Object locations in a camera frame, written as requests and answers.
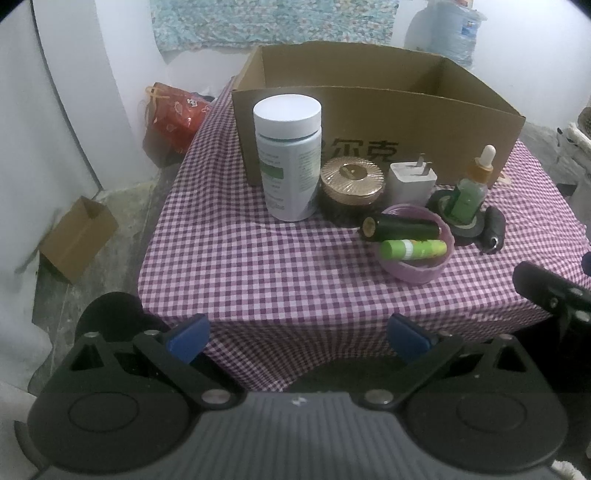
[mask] green glue stick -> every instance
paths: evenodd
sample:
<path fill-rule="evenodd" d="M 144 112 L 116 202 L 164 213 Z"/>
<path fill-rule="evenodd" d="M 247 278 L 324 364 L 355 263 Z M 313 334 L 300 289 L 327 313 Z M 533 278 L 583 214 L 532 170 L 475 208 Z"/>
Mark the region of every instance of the green glue stick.
<path fill-rule="evenodd" d="M 447 244 L 443 240 L 388 240 L 379 252 L 384 260 L 421 260 L 442 257 L 447 253 Z"/>

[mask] table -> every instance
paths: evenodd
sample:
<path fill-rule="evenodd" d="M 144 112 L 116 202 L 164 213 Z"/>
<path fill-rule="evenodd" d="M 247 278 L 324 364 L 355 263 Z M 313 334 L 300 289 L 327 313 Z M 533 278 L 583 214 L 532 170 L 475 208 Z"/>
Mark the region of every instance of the table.
<path fill-rule="evenodd" d="M 386 320 L 486 339 L 547 314 L 514 291 L 530 260 L 591 287 L 584 229 L 539 162 L 517 142 L 486 205 L 508 222 L 505 248 L 457 249 L 443 275 L 411 286 L 382 271 L 354 229 L 319 214 L 282 223 L 246 184 L 227 87 L 197 133 L 158 221 L 138 282 L 144 308 L 169 325 L 206 313 L 206 353 L 246 388 L 282 390 L 335 358 L 391 353 Z"/>

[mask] red gift bag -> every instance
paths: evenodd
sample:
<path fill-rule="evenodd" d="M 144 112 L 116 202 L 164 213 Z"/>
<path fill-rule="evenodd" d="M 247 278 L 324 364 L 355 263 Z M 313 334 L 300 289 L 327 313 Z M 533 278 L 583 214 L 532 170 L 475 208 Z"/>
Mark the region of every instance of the red gift bag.
<path fill-rule="evenodd" d="M 152 100 L 156 129 L 178 153 L 186 153 L 193 137 L 211 110 L 211 104 L 194 93 L 154 83 L 146 88 Z"/>

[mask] blue gripper pad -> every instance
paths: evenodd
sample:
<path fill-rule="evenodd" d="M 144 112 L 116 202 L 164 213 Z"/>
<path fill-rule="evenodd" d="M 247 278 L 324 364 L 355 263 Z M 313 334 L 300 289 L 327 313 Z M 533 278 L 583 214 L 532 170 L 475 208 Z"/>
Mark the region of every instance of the blue gripper pad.
<path fill-rule="evenodd" d="M 386 334 L 390 348 L 408 364 L 427 353 L 438 341 L 437 335 L 397 313 L 388 319 Z"/>
<path fill-rule="evenodd" d="M 209 320 L 198 314 L 162 335 L 166 350 L 189 364 L 203 352 L 209 341 Z"/>

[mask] metal screw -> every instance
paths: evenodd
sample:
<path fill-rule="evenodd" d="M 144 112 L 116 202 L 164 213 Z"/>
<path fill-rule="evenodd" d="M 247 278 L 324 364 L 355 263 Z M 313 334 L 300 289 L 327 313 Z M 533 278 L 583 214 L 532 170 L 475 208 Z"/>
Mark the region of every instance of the metal screw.
<path fill-rule="evenodd" d="M 584 312 L 583 310 L 577 310 L 574 313 L 574 317 L 580 322 L 591 322 L 591 314 L 589 314 L 589 312 Z"/>
<path fill-rule="evenodd" d="M 365 394 L 365 401 L 372 405 L 388 405 L 394 400 L 394 395 L 388 390 L 369 390 Z"/>
<path fill-rule="evenodd" d="M 210 405 L 224 405 L 224 403 L 228 403 L 231 398 L 232 394 L 228 390 L 221 390 L 218 388 L 207 390 L 201 395 L 201 400 Z"/>

